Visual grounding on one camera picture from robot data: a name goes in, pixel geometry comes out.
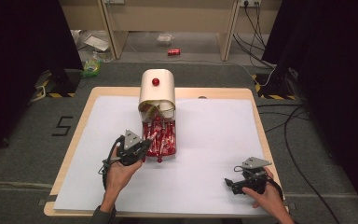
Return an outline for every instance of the black cable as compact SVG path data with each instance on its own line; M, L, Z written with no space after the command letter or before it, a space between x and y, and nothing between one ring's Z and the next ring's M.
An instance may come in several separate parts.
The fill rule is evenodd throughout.
M238 41L238 39L237 39L237 37L235 37L235 35L233 35L233 37L234 37L235 41L237 42L237 44L240 46L240 48L241 48L243 51L245 51L246 53L248 53L250 57L255 58L255 59L258 60L260 63L262 63L262 64L264 64L264 65L266 66L266 67L259 67L259 66L256 66L256 65L253 64L254 67L263 68L263 69L271 69L271 68L273 68L271 65L269 65L269 64L263 62L262 60L258 59L252 52L250 52L246 47L244 47L244 46L240 43L240 41Z
M301 118L301 117L298 116L298 115L303 114L303 113L305 113L305 112L299 113L297 115L293 115L292 117L296 118L296 119L311 120L311 119L304 119L304 118ZM284 113L280 113L280 112L260 112L258 114L276 114L276 115L291 116L290 114L284 114Z
M247 5L245 5L245 14L246 14L246 16L248 17L248 20L249 20L249 22L251 23L251 25L252 25L252 28L254 29L254 31L255 31L255 38L258 40L258 42L260 42L260 44L262 44L263 46L264 46L264 48L266 47L266 45L264 44L264 41L262 41L262 36L261 35L259 35L259 33L257 32L257 29L255 28L255 26L254 26L254 24L253 24L253 22L252 22L252 19L251 19L251 17L249 16L249 14L248 14L248 10L247 10Z
M260 107L264 107L264 106L279 106L279 104L276 104L276 105L257 105L256 107L260 108Z
M290 158L293 161L293 164L295 165L296 169L298 170L298 172L301 174L301 176L304 178L304 180L307 182L307 184L312 188L312 190L316 193L316 195L319 197L319 199L322 201L322 203L324 204L324 206L328 209L328 211L330 212L330 214L332 215L332 217L334 218L334 220L336 221L336 223L339 224L338 218L336 217L336 215L334 214L333 210L330 208L330 206L327 204L327 202L324 200L324 198L322 197L322 195L318 192L318 190L309 182L309 180L305 177L305 175L302 173L302 171L300 170L300 168L298 167L298 164L292 154L292 150L289 147L289 143L287 140L287 124L289 123L289 120L292 118L292 116L296 113L296 111L301 108L303 105L300 105L298 108L296 108L290 115L290 117L287 119L287 121L284 123L284 143L286 144L286 148L287 151L289 152Z
M261 34L261 26L260 26L261 8L260 8L260 4L258 2L255 2L255 13L256 13L256 17L257 17L257 24L256 24L255 28L257 29L257 27L258 27L258 33L260 33L261 42L263 43L263 46L265 47L266 44L264 43L263 35Z
M239 39L240 41L242 41L244 44L249 45L249 46L252 46L251 44L249 44L248 42L246 42L245 40L243 40L238 33L237 33L237 36L238 36L238 39ZM260 50L263 50L263 51L264 51L264 49L261 49L261 48L259 48L259 47L257 47L257 46L253 46L253 47L254 47L255 49L260 49Z
M254 37L253 37L252 42L251 42L251 47L249 48L249 52L250 52L251 54L253 54L253 53L252 53L252 48L253 48L253 46L254 46L254 42L255 42L255 34L254 34ZM251 57L249 57L249 61L251 62L251 64L252 64L253 66L257 67L257 66L252 62L252 58L251 58Z
M302 113L299 113L299 114L297 114L296 116L292 116L292 118L303 119L303 118L298 117L298 115L300 115L300 114L302 114ZM275 127L273 127L273 128L267 129L267 130L264 131L264 133L267 133L267 132L269 132L269 131L272 131L272 130L274 130L274 129L277 129L277 128L283 126L284 123L279 124L279 125L277 125L277 126L275 126Z

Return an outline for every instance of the table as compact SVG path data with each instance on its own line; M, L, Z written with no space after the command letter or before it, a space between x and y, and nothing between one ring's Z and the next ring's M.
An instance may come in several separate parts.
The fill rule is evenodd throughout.
M85 129L86 123L90 116L91 109L99 96L139 96L140 88L137 87L98 87L94 88L90 94L90 97L87 101L87 104L84 108L83 114L80 118L80 121L77 125L76 131L74 133L72 142L68 147L68 151L65 155L65 158L62 162L62 167L57 175L56 181L51 190L50 196L58 195L60 188L62 186L63 180L69 169L72 158L76 152L76 147L80 136ZM254 110L255 124L257 128L257 133L260 138L260 144L263 150L263 154L266 160L272 161L272 155L269 151L269 145L267 138L265 136L260 117L258 115L255 100L253 98L252 92L247 89L217 89L217 88L175 88L176 98L199 98L200 96L207 97L209 99L219 98L219 99L248 99L251 100ZM280 184L280 180L274 166L274 163L268 167L275 176L275 180ZM45 214L52 217L89 217L92 215L92 211L62 211L54 210L54 202L47 202L45 205ZM158 217L156 214L134 214L134 213L117 213L118 217ZM165 217L178 217L176 215L167 215ZM182 217L211 217L205 215L190 214Z

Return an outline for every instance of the human hand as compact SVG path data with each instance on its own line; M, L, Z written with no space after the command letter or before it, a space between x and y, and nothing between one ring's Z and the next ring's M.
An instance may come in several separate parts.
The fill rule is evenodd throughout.
M273 179L274 175L269 170L269 168L264 167L267 172L267 175ZM263 207L263 209L268 212L273 217L277 218L281 223L295 223L284 207L283 201L279 195L279 192L275 189L272 184L267 182L266 190L263 194L259 194L256 191L249 188L242 188L242 191L255 199L255 203L253 204L253 208L257 208L259 206Z
M117 155L117 147L113 150L112 157ZM141 168L143 162L137 161L133 165L124 166L119 161L113 162L106 176L106 191L100 210L111 212L115 206L118 194L130 182L132 175Z

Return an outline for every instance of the red knob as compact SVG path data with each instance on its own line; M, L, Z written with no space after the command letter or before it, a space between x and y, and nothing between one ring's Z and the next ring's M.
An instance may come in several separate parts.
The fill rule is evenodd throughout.
M158 78L153 78L153 80L152 80L152 83L153 83L153 86L158 86L159 85L159 80L158 80Z

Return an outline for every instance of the sleeve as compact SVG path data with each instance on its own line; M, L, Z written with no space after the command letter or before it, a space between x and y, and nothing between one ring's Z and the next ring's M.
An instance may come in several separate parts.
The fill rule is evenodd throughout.
M89 224L110 224L113 223L113 220L116 217L116 208L113 208L111 213L105 213L100 210L101 206L98 206L95 209L94 214L92 215L91 221Z

